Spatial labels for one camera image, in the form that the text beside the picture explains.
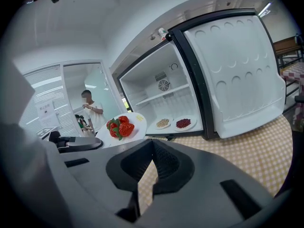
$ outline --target white plate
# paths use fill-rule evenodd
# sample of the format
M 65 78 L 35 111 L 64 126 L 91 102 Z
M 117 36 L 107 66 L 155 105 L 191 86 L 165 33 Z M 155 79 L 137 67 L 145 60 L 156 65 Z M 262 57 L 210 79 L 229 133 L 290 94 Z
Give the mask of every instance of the white plate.
M 109 130 L 106 127 L 106 124 L 98 131 L 96 138 L 99 138 L 104 142 L 102 148 L 113 147 L 121 145 L 124 143 L 133 142 L 139 139 L 144 139 L 147 131 L 147 121 L 143 115 L 136 112 L 120 114 L 114 119 L 117 119 L 119 116 L 127 116 L 131 124 L 134 124 L 134 129 L 130 136 L 123 137 L 121 141 L 118 138 L 114 138 L 110 135 Z
M 176 126 L 176 123 L 181 119 L 190 119 L 190 121 L 191 121 L 190 125 L 188 125 L 187 127 L 184 127 L 184 128 L 178 128 Z M 179 132 L 186 131 L 186 130 L 189 130 L 190 128 L 194 127 L 196 122 L 197 122 L 197 118 L 193 115 L 180 116 L 180 117 L 174 119 L 174 121 L 172 122 L 171 128 L 174 129 L 175 131 L 179 131 Z
M 159 121 L 161 121 L 162 119 L 168 119 L 169 121 L 168 121 L 168 124 L 167 125 L 165 125 L 165 126 L 163 126 L 163 127 L 158 127 L 156 124 L 159 122 Z M 164 116 L 164 117 L 159 117 L 159 118 L 157 118 L 153 123 L 152 123 L 152 126 L 154 127 L 154 129 L 163 129 L 163 128 L 165 128 L 165 127 L 169 127 L 170 126 L 170 124 L 172 123 L 172 121 L 173 121 L 173 118 L 172 117 L 168 117 L 168 116 Z

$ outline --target refrigerator shelf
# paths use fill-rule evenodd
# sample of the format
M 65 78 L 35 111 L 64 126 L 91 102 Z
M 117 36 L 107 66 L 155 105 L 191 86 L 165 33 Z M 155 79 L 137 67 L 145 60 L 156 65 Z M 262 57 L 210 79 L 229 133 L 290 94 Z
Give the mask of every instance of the refrigerator shelf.
M 166 91 L 166 92 L 160 93 L 160 94 L 158 94 L 158 95 L 149 97 L 149 98 L 147 98 L 147 99 L 144 99 L 144 100 L 140 101 L 139 103 L 137 103 L 137 104 L 135 104 L 135 105 L 143 104 L 143 103 L 145 103 L 145 102 L 154 100 L 154 99 L 156 99 L 156 98 L 162 97 L 162 96 L 164 96 L 164 95 L 168 95 L 168 94 L 170 94 L 170 93 L 176 92 L 176 91 L 178 91 L 178 90 L 182 90 L 182 89 L 187 88 L 187 87 L 189 87 L 189 84 L 185 84 L 185 85 L 179 86 L 179 87 L 177 87 L 177 88 L 168 90 L 168 91 Z

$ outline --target fan grille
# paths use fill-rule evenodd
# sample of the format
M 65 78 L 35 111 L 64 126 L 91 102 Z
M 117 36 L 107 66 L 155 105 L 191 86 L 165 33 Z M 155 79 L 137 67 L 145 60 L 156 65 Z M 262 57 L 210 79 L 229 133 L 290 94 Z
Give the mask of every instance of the fan grille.
M 158 88 L 161 90 L 161 91 L 167 91 L 169 89 L 169 82 L 167 80 L 161 80 L 159 83 L 158 83 Z

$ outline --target man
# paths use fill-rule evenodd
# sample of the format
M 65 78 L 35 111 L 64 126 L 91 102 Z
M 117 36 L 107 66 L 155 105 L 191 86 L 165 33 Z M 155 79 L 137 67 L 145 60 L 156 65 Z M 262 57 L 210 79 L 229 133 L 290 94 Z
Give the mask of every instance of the man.
M 94 135 L 96 135 L 99 129 L 106 123 L 103 106 L 101 103 L 92 100 L 92 94 L 89 90 L 82 92 L 81 97 L 85 98 L 86 101 L 86 104 L 82 105 L 84 117 L 88 119 L 89 126 L 93 129 Z

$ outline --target checkered tablecloth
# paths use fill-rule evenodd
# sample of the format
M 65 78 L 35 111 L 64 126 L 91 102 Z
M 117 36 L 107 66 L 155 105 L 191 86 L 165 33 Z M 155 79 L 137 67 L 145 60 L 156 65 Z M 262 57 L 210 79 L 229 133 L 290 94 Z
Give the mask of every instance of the checkered tablecloth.
M 193 136 L 177 137 L 172 142 L 224 157 L 255 178 L 273 196 L 284 183 L 293 155 L 291 128 L 283 115 L 262 127 L 228 139 L 206 141 L 201 136 Z M 151 162 L 138 183 L 141 213 L 152 203 L 156 178 L 156 167 Z
M 286 80 L 298 80 L 300 92 L 299 95 L 304 95 L 304 63 L 296 63 L 282 73 L 282 77 Z M 294 122 L 304 118 L 304 104 L 298 103 L 294 111 Z

